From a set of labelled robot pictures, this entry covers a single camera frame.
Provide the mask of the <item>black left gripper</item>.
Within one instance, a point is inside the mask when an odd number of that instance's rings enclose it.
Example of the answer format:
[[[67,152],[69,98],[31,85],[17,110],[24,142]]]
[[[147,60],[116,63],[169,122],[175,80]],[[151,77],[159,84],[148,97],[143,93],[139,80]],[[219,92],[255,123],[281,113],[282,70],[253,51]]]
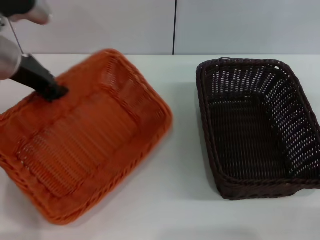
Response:
[[[17,72],[11,77],[11,80],[38,93],[44,93],[44,99],[48,102],[63,97],[69,92],[67,87],[55,83],[53,75],[32,55],[21,57]]]

